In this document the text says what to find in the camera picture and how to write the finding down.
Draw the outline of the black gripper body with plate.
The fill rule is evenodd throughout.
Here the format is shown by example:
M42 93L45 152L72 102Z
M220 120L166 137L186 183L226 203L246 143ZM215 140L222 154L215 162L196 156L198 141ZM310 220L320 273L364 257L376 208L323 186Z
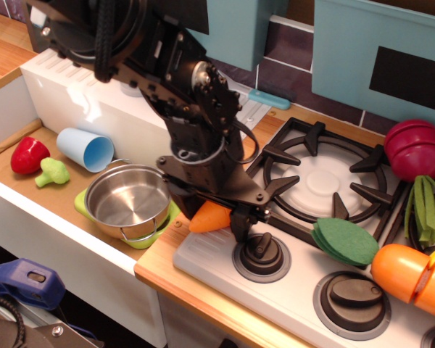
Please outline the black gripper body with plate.
M241 136L235 133L230 141L222 140L218 150L206 159L190 162L180 156L162 156L157 167L165 180L190 188L203 203L208 199L231 209L237 204L264 207L270 195L235 161L243 155Z

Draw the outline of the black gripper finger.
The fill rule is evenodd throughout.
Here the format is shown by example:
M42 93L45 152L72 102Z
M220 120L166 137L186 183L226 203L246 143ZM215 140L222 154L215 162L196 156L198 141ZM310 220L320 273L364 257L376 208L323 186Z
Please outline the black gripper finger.
M247 240L250 229L258 222L266 222L270 215L269 207L250 206L248 204L237 204L231 210L230 228L238 243Z
M188 187L179 185L173 181L167 182L167 188L172 200L186 218L191 220L203 205L203 198L198 196Z

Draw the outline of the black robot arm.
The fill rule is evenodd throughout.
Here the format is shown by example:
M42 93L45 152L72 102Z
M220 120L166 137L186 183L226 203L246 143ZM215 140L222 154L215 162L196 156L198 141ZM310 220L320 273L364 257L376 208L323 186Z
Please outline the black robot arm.
M157 167L174 202L192 218L205 202L228 208L238 242L266 217L269 194L245 172L239 95L204 47L152 1L32 1L58 55L97 80L137 88L164 121L171 155Z

